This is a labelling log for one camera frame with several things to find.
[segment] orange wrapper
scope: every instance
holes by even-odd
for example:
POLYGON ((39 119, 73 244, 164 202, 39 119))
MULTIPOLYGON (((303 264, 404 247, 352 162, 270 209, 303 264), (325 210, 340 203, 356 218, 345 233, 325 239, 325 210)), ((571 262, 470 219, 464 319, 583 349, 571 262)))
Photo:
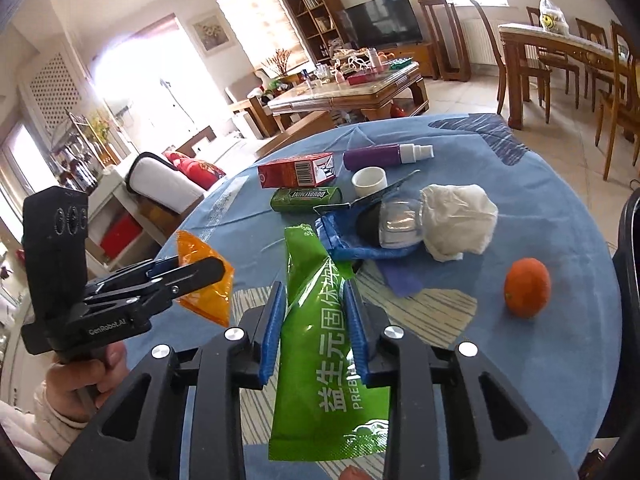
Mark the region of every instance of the orange wrapper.
POLYGON ((178 231, 177 241, 178 260, 181 266, 192 264, 208 256, 218 258, 225 266, 225 275, 222 280, 212 285, 207 285, 200 290, 185 294, 178 298, 178 303, 199 316, 206 317, 222 326, 229 326, 234 268, 217 251, 187 231, 178 231))

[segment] green plastic sachet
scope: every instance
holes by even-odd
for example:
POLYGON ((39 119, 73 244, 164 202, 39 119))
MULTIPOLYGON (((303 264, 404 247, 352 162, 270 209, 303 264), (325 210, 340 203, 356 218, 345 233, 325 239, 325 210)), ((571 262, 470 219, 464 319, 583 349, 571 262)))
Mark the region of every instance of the green plastic sachet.
POLYGON ((285 229, 287 317, 280 338, 269 459, 323 461, 385 450, 388 388, 368 390, 356 374, 338 270, 313 229, 285 229))

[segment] lattice panel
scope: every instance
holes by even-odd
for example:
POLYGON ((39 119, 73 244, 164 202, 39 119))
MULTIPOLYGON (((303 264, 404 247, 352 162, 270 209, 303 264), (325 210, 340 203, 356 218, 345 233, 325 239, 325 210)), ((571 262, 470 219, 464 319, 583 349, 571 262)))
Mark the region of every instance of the lattice panel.
POLYGON ((52 134, 66 119, 65 109, 71 110, 80 101, 80 93, 66 68, 62 54, 57 54, 29 84, 47 131, 52 134))

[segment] purple bottle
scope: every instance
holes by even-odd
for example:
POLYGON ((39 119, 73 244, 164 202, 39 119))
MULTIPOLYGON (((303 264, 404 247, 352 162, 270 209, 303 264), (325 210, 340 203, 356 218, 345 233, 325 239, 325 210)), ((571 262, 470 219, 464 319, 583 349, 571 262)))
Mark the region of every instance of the purple bottle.
POLYGON ((369 146, 347 150, 342 156, 344 167, 349 171, 359 171, 362 168, 377 166, 399 166, 410 164, 416 160, 431 158, 433 146, 420 146, 418 144, 383 144, 382 146, 369 146))

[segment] radiator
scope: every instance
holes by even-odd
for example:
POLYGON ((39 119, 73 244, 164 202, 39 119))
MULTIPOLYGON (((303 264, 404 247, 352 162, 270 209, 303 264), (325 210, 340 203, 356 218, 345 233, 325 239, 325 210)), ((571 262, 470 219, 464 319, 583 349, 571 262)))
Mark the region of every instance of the radiator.
MULTIPOLYGON (((499 20, 489 20, 491 30, 494 32, 495 40, 498 43, 498 49, 502 55, 504 61, 504 52, 502 50, 502 42, 500 41, 500 33, 498 32, 498 25, 507 22, 501 22, 499 20)), ((495 65, 494 51, 491 48, 489 36, 484 28, 482 20, 465 20, 461 23, 462 33, 465 35, 466 48, 469 51, 469 61, 477 64, 491 64, 495 65)), ((536 48, 531 45, 525 47, 527 57, 535 59, 536 48)))

